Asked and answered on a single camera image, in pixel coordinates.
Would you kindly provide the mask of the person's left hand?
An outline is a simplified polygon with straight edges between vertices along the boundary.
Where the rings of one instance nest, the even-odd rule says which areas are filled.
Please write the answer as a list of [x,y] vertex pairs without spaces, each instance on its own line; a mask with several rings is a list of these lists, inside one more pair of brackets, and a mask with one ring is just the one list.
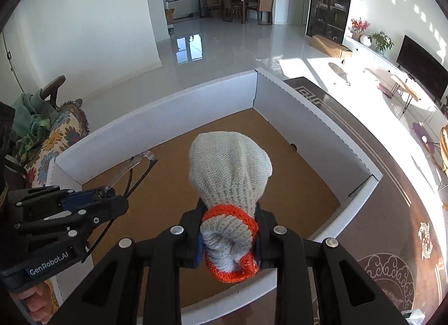
[[11,293],[10,296],[14,300],[25,300],[31,318],[47,324],[51,318],[52,297],[49,286],[42,282],[33,286],[22,293]]

